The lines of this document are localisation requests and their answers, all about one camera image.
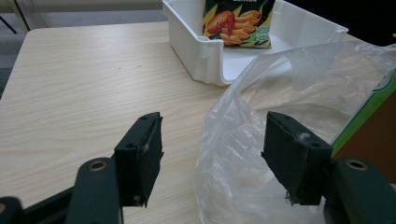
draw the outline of plastic bag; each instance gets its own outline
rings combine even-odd
[[[396,45],[342,42],[259,55],[205,117],[193,185],[203,223],[325,223],[319,206],[291,206],[261,157],[267,111],[331,143],[396,66]]]

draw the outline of light wood tabletop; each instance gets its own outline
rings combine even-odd
[[[27,207],[68,189],[82,163],[110,157],[158,111],[162,168],[148,208],[124,208],[125,223],[200,223],[192,174],[204,117],[226,88],[191,79],[167,22],[33,30],[0,101],[0,197]]]

